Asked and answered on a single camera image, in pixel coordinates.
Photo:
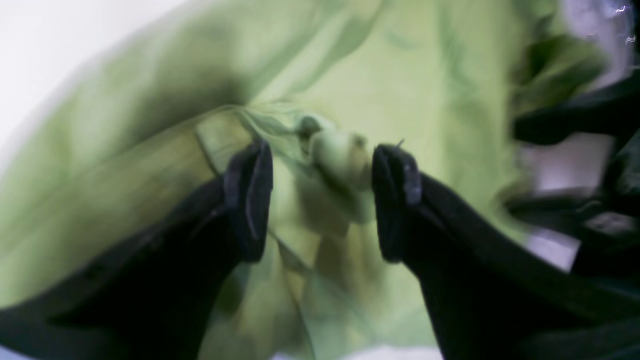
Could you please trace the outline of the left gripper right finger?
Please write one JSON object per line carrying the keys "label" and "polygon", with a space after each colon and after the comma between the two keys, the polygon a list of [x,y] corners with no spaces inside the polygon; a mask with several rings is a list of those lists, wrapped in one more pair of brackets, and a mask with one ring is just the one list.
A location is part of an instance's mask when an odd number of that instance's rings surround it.
{"label": "left gripper right finger", "polygon": [[637,360],[639,295],[570,275],[378,145],[372,188],[384,259],[418,278],[446,360]]}

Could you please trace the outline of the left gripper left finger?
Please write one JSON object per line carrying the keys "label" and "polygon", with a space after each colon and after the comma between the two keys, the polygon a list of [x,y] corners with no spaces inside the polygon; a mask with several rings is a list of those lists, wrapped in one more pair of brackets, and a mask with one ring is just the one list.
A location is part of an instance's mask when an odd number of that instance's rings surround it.
{"label": "left gripper left finger", "polygon": [[168,217],[1,312],[1,345],[35,360],[194,360],[227,276],[265,251],[274,187],[256,140]]}

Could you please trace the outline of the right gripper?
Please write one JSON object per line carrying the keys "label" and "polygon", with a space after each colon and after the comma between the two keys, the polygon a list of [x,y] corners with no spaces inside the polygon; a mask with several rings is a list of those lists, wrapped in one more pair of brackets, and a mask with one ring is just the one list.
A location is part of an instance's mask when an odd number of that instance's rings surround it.
{"label": "right gripper", "polygon": [[570,273],[639,284],[640,76],[517,117],[534,187],[505,201],[529,248]]}

